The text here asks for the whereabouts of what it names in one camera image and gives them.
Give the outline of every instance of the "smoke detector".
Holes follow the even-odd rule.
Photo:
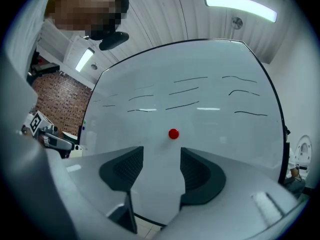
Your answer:
[[[97,67],[96,64],[91,64],[91,68],[92,68],[93,70],[97,70],[97,69],[98,69],[98,67]]]
[[[239,30],[242,28],[243,26],[243,21],[242,19],[240,19],[239,17],[233,17],[231,20],[231,26],[235,29],[235,30]]]

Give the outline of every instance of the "red ball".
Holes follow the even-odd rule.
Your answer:
[[[177,129],[171,129],[169,131],[169,137],[173,140],[177,139],[179,137],[179,131]]]

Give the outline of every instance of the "whiteboard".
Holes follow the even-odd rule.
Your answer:
[[[179,212],[181,147],[254,165],[274,181],[280,175],[280,105],[242,42],[185,41],[128,58],[102,73],[84,119],[85,156],[144,146],[132,205],[157,223],[166,225]],[[169,138],[170,129],[178,139]]]

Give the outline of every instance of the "floor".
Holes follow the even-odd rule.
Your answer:
[[[138,236],[145,239],[152,239],[161,229],[160,226],[154,225],[141,218],[134,216],[137,226]]]

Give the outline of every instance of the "ceiling light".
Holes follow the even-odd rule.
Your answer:
[[[76,65],[75,70],[81,71],[84,65],[88,62],[88,60],[91,58],[92,55],[94,55],[95,51],[91,48],[88,48],[84,54],[82,55],[81,59],[78,62],[78,65]]]
[[[205,0],[205,2],[207,6],[227,7],[246,11],[272,22],[276,22],[277,19],[277,13],[274,10],[251,0]]]
[[[220,110],[220,108],[216,107],[197,107],[197,110]]]

